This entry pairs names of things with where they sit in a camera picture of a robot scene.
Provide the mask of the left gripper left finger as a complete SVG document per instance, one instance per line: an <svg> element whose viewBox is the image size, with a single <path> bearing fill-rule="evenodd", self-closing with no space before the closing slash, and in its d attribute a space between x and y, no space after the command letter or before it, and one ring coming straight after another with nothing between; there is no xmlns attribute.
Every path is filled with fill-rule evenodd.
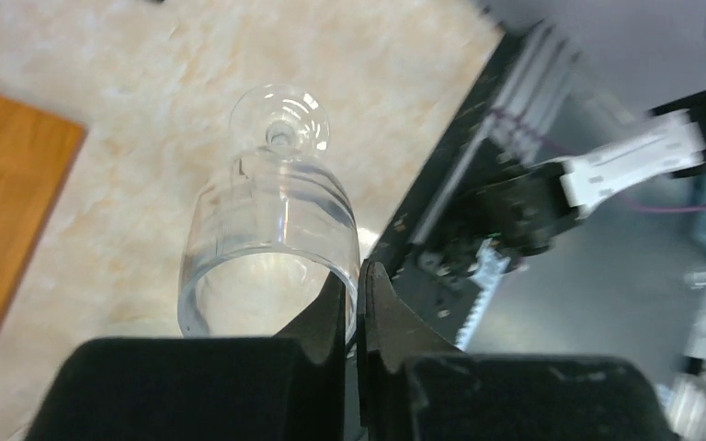
<svg viewBox="0 0 706 441"><path fill-rule="evenodd" d="M346 288L277 334L99 338L64 361L29 440L339 440Z"/></svg>

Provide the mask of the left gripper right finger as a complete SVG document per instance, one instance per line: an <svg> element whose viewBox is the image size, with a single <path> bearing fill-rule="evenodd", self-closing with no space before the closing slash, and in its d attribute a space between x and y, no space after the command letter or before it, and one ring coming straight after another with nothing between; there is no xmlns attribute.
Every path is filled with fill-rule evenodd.
<svg viewBox="0 0 706 441"><path fill-rule="evenodd" d="M644 374L615 356L467 354L359 275L359 414L372 440L673 440Z"/></svg>

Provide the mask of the clear wine glass back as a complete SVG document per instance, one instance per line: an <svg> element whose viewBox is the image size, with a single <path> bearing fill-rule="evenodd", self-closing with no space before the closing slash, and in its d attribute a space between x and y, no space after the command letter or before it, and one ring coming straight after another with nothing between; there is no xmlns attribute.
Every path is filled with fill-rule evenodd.
<svg viewBox="0 0 706 441"><path fill-rule="evenodd" d="M229 123L230 154L198 194L180 269L177 321L190 338L276 334L343 285L356 329L361 257L350 199L323 164L330 123L295 85L246 92Z"/></svg>

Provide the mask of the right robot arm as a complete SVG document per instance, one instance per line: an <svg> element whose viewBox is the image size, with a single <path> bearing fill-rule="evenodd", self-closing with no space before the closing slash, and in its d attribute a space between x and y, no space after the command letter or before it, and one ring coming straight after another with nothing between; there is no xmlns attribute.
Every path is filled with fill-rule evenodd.
<svg viewBox="0 0 706 441"><path fill-rule="evenodd" d="M620 141L582 155L558 155L481 184L461 195L443 223L439 244L421 258L446 284L472 282L477 294L453 343L465 349L505 273L591 215L607 200L661 175L696 177L697 240L706 248L706 91L658 107ZM706 293L706 270L687 281ZM685 368L667 414L687 440L706 440L706 296L684 354Z"/></svg>

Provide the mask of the gold wine glass rack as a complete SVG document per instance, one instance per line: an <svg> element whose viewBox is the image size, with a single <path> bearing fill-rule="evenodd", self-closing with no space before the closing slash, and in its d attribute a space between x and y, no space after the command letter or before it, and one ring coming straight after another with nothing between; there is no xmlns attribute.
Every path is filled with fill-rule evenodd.
<svg viewBox="0 0 706 441"><path fill-rule="evenodd" d="M0 95L0 326L85 136L76 121Z"/></svg>

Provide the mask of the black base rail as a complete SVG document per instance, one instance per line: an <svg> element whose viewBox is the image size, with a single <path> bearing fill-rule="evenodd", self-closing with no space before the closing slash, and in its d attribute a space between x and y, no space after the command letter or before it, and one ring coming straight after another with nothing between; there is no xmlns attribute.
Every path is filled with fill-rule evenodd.
<svg viewBox="0 0 706 441"><path fill-rule="evenodd" d="M399 297L459 348L503 276L579 222L564 167L536 162L579 59L549 22L506 32L372 249Z"/></svg>

